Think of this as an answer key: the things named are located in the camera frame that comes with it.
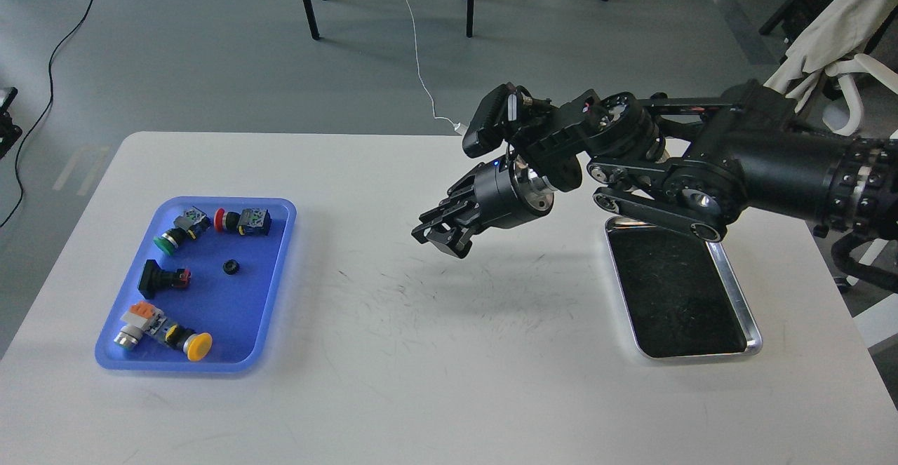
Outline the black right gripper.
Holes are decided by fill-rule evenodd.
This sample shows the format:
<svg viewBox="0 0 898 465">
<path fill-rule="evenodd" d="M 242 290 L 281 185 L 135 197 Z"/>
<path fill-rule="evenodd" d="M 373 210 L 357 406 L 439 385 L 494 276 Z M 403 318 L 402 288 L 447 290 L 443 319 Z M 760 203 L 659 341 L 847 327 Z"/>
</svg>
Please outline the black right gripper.
<svg viewBox="0 0 898 465">
<path fill-rule="evenodd" d="M 463 260 L 484 229 L 512 229 L 551 212 L 553 190 L 535 186 L 533 177 L 541 178 L 506 159 L 479 163 L 449 188 L 449 198 L 418 217 L 411 235 Z"/>
</svg>

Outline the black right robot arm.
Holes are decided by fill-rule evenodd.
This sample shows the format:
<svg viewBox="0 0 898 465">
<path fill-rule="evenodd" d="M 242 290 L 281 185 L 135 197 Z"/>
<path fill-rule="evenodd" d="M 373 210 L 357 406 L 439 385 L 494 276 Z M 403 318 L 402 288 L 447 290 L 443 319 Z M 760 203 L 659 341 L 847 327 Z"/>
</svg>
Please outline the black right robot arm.
<svg viewBox="0 0 898 465">
<path fill-rule="evenodd" d="M 896 292 L 896 273 L 851 255 L 896 239 L 896 141 L 835 135 L 794 107 L 754 79 L 686 100 L 589 89 L 561 106 L 501 84 L 478 105 L 462 148 L 475 158 L 504 145 L 503 155 L 455 182 L 413 237 L 466 257 L 475 235 L 548 215 L 555 192 L 590 175 L 600 209 L 703 241 L 721 241 L 749 207 L 811 222 L 818 237 L 839 231 L 835 266 Z"/>
</svg>

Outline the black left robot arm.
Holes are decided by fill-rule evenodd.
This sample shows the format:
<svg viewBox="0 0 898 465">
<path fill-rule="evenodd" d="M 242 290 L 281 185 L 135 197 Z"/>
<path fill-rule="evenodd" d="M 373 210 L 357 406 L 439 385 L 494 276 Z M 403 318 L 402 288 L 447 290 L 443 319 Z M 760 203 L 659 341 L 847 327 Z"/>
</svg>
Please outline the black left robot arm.
<svg viewBox="0 0 898 465">
<path fill-rule="evenodd" d="M 7 152 L 13 148 L 14 143 L 16 143 L 20 139 L 20 136 L 22 136 L 22 129 L 13 122 L 12 116 L 9 113 L 10 106 L 15 100 L 16 95 L 18 95 L 17 88 L 9 87 L 1 89 L 0 159 L 6 157 Z"/>
</svg>

